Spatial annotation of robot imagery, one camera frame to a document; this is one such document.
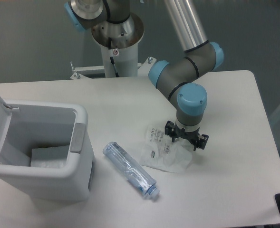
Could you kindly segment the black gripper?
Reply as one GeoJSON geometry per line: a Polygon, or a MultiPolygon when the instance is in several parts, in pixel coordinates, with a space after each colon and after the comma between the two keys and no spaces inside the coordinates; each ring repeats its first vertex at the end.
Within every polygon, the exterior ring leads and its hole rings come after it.
{"type": "Polygon", "coordinates": [[[206,134],[200,135],[199,129],[197,128],[195,131],[187,132],[184,128],[179,128],[173,122],[167,121],[164,127],[164,133],[172,139],[172,142],[175,142],[177,138],[182,138],[191,142],[194,151],[198,148],[204,150],[209,136],[206,134]]]}

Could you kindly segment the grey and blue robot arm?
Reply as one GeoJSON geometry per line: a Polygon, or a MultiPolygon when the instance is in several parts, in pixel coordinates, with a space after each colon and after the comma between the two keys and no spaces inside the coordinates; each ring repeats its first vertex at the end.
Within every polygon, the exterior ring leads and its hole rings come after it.
{"type": "MultiPolygon", "coordinates": [[[[166,123],[165,134],[204,149],[209,137],[199,129],[207,92],[195,80],[220,66],[224,53],[217,43],[208,40],[191,0],[167,0],[165,6],[185,56],[175,64],[165,60],[154,63],[148,77],[176,109],[176,120],[166,123]]],[[[106,77],[138,75],[138,43],[144,25],[131,12],[130,1],[69,0],[64,8],[77,30],[91,30],[101,48],[106,77]]]]}

